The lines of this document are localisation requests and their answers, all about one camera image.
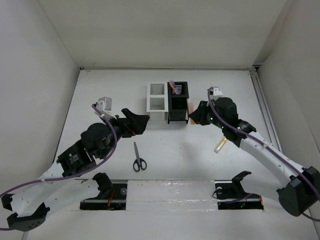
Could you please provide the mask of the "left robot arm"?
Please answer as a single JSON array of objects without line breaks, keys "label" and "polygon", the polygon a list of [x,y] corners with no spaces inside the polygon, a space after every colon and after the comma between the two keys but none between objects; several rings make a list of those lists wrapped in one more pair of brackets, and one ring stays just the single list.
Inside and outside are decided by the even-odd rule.
[{"label": "left robot arm", "polygon": [[142,135],[150,117],[128,108],[123,108],[124,117],[119,117],[99,110],[96,103],[92,108],[101,122],[90,125],[80,140],[61,153],[38,179],[1,193],[2,207],[12,212],[3,231],[31,231],[49,215],[81,200],[106,200],[111,204],[116,193],[106,173],[98,172],[88,179],[82,176],[108,161],[120,139]]}]

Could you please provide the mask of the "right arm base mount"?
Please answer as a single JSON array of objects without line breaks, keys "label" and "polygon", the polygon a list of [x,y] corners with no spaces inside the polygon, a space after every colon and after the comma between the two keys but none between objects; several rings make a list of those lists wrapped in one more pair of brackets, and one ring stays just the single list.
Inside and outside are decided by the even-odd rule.
[{"label": "right arm base mount", "polygon": [[242,171],[231,180],[216,180],[212,198],[217,200],[218,210],[264,210],[262,197],[244,191],[241,181],[249,171]]}]

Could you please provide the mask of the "yellow highlighter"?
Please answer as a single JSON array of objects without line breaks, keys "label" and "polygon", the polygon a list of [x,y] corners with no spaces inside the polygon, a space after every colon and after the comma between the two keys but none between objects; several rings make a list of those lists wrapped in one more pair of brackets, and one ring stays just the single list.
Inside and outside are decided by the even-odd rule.
[{"label": "yellow highlighter", "polygon": [[214,149],[214,152],[218,154],[220,150],[224,147],[224,145],[228,142],[228,139],[226,137],[223,137],[221,141],[217,144],[217,146]]}]

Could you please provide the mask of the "pink orange highlighter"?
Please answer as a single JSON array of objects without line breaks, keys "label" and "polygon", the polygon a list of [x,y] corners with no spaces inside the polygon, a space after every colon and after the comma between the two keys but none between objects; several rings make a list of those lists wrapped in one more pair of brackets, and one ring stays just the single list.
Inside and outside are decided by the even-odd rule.
[{"label": "pink orange highlighter", "polygon": [[[187,107],[188,107],[188,115],[192,114],[195,111],[194,104],[189,98],[187,99]],[[189,116],[189,121],[191,125],[196,124],[195,121],[190,116]]]}]

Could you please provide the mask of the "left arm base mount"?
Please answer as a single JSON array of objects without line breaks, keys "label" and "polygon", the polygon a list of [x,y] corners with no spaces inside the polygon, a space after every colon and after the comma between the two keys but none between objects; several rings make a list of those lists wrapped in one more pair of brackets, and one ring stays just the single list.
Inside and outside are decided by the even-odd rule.
[{"label": "left arm base mount", "polygon": [[98,184],[99,194],[82,200],[79,205],[84,211],[125,211],[128,181],[110,180],[106,173],[97,173],[93,180]]}]

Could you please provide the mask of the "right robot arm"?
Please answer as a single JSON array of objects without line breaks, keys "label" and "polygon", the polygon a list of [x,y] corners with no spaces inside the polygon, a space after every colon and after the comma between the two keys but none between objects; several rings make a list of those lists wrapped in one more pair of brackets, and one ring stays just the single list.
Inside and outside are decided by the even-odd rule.
[{"label": "right robot arm", "polygon": [[228,189],[235,200],[253,194],[270,197],[294,217],[304,215],[320,200],[320,172],[313,166],[306,168],[290,160],[275,149],[255,127],[238,117],[237,106],[231,98],[202,100],[188,116],[197,125],[220,128],[228,141],[258,160],[278,180],[275,186],[248,184],[244,178],[250,171],[244,170],[232,178]]}]

